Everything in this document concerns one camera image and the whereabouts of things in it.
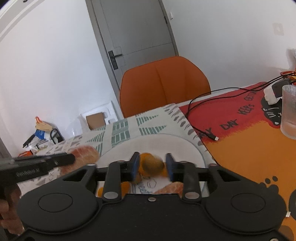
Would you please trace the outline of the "person's left hand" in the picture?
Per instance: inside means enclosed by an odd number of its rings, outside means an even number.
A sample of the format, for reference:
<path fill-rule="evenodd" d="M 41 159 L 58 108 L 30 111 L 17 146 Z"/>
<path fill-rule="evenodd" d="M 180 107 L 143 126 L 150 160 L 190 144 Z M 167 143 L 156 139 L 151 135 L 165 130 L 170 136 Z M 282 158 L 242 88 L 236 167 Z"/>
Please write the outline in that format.
<path fill-rule="evenodd" d="M 4 189 L 5 199 L 1 199 L 1 227 L 9 233 L 20 235 L 23 232 L 22 222 L 17 215 L 16 206 L 21 197 L 19 186 L 7 186 Z"/>

